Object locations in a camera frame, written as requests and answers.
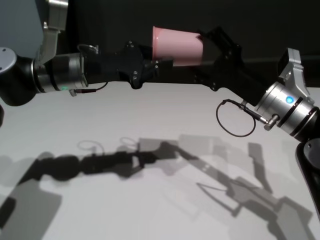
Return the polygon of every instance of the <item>screw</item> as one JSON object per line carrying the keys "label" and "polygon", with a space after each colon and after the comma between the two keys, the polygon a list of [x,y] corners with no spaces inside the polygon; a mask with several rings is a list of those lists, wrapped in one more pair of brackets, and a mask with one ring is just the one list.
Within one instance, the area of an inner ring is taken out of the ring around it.
{"label": "screw", "polygon": [[94,47],[94,52],[95,52],[95,54],[99,54],[99,45],[96,45]]}
{"label": "screw", "polygon": [[286,75],[285,75],[285,78],[284,78],[284,81],[287,81],[291,76],[291,72],[288,72]]}

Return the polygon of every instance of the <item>silver metal bracket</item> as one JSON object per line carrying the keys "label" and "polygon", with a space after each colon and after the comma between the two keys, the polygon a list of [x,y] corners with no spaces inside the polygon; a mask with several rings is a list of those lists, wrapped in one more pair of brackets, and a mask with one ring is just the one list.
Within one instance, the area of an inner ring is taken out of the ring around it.
{"label": "silver metal bracket", "polygon": [[38,50],[36,65],[43,65],[57,53],[58,35],[66,29],[69,0],[46,0],[48,16],[43,22],[43,41]]}
{"label": "silver metal bracket", "polygon": [[310,97],[310,93],[306,88],[304,78],[304,67],[301,65],[300,52],[298,50],[288,48],[282,57],[287,60],[287,64],[280,73],[279,77],[284,80],[285,86],[297,96],[301,96],[309,103],[314,104],[315,101]]}

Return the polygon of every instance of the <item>dark wall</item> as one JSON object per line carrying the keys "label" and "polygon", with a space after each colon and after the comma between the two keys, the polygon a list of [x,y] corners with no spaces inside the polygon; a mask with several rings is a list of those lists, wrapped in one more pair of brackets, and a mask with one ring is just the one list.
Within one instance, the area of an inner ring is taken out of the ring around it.
{"label": "dark wall", "polygon": [[34,58],[43,32],[35,0],[0,0],[0,46]]}
{"label": "dark wall", "polygon": [[286,47],[320,52],[318,0],[77,0],[82,43],[108,51],[136,40],[151,45],[152,27],[196,31],[221,25],[245,58],[272,58]]}

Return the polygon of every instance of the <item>black cylindrical joint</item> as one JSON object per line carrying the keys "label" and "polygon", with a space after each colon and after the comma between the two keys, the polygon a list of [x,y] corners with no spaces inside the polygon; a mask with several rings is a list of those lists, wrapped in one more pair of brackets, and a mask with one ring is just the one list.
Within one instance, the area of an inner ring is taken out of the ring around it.
{"label": "black cylindrical joint", "polygon": [[51,81],[58,91],[83,89],[88,86],[83,74],[83,57],[80,53],[57,55],[50,64]]}
{"label": "black cylindrical joint", "polygon": [[33,80],[33,60],[0,47],[0,97],[9,106],[28,103],[37,93]]}
{"label": "black cylindrical joint", "polygon": [[298,131],[294,137],[300,142],[307,141],[309,139],[320,138],[320,110],[315,109],[313,114],[308,114],[305,117],[304,125]]}
{"label": "black cylindrical joint", "polygon": [[88,84],[129,81],[120,76],[119,69],[125,63],[125,59],[119,53],[88,55],[84,57],[84,75]]}

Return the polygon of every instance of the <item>blue led light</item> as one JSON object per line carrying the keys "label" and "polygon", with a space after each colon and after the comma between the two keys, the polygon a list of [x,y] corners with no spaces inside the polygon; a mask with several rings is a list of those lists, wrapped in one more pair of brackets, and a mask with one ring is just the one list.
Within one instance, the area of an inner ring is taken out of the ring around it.
{"label": "blue led light", "polygon": [[285,100],[288,104],[292,104],[295,101],[292,96],[287,96]]}

